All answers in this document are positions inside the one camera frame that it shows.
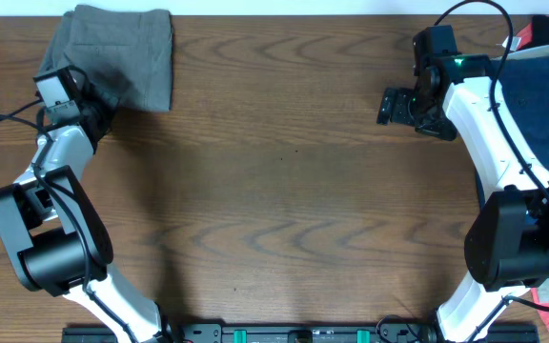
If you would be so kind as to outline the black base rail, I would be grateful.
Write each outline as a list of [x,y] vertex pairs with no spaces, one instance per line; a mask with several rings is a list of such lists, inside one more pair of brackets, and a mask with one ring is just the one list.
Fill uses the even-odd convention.
[[[183,326],[175,342],[184,343],[376,343],[376,342],[452,342],[443,339],[435,326],[402,324],[385,321],[376,326],[285,327],[285,326],[221,326],[194,324]],[[64,328],[63,343],[117,342],[115,335],[105,327]],[[535,325],[494,324],[487,335],[473,342],[539,343]]]

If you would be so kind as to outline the black garment in pile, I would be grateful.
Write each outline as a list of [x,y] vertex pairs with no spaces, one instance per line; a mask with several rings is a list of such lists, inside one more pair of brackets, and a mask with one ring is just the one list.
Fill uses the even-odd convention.
[[531,19],[531,39],[527,48],[549,45],[549,16],[534,15]]

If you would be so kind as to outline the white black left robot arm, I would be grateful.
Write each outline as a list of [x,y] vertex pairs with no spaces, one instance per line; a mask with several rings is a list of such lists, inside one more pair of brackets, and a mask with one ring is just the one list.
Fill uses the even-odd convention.
[[67,101],[42,98],[32,123],[36,153],[0,188],[0,238],[19,282],[84,307],[119,342],[173,341],[159,306],[114,265],[107,229],[80,184],[117,97],[89,90]]

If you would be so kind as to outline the navy blue garment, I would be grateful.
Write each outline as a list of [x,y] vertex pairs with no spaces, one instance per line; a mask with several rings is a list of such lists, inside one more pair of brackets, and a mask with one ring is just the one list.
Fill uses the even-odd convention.
[[498,81],[523,137],[549,171],[549,56],[506,60]]

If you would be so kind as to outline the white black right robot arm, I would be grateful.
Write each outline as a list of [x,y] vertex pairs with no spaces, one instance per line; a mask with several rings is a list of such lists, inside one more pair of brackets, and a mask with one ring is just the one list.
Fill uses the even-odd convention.
[[467,273],[437,308],[426,341],[476,342],[512,302],[549,278],[549,171],[511,115],[485,55],[445,51],[416,60],[412,89],[387,89],[377,123],[442,140],[461,137],[484,205],[464,240]]

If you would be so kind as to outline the grey shorts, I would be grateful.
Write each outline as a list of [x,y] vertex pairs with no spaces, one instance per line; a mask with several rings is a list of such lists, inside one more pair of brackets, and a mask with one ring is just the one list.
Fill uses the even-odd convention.
[[100,91],[138,111],[169,111],[173,99],[173,25],[167,10],[120,12],[78,5],[66,12],[38,74],[68,65]]

